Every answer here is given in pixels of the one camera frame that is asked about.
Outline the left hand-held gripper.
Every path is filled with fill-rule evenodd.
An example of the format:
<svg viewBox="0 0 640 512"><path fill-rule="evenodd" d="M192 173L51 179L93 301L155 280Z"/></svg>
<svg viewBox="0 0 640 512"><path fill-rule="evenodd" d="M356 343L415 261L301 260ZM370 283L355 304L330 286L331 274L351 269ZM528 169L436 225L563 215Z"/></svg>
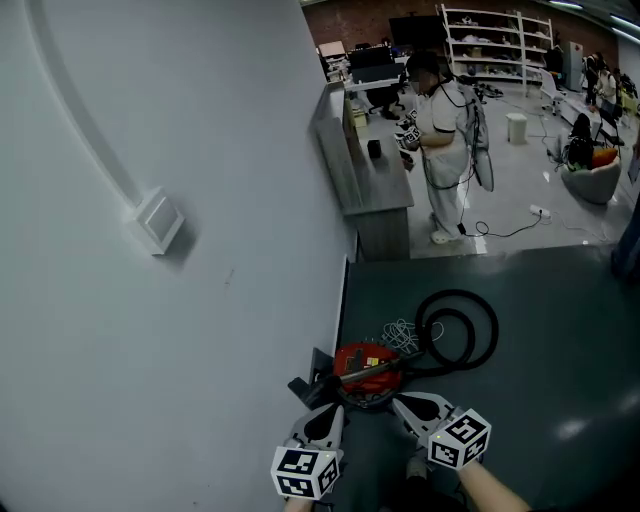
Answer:
<svg viewBox="0 0 640 512"><path fill-rule="evenodd" d="M271 477L285 498L320 500L341 476L345 411L328 404L299 418L283 445L277 446Z"/></svg>

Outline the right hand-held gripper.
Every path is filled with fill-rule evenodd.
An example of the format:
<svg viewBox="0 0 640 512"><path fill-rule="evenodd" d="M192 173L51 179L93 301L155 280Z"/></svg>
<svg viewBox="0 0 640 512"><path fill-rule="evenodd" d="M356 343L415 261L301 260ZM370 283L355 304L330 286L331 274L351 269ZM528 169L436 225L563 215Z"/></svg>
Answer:
<svg viewBox="0 0 640 512"><path fill-rule="evenodd" d="M399 393L392 408L431 463L461 470L488 448L490 423L475 410L454 407L440 395Z"/></svg>

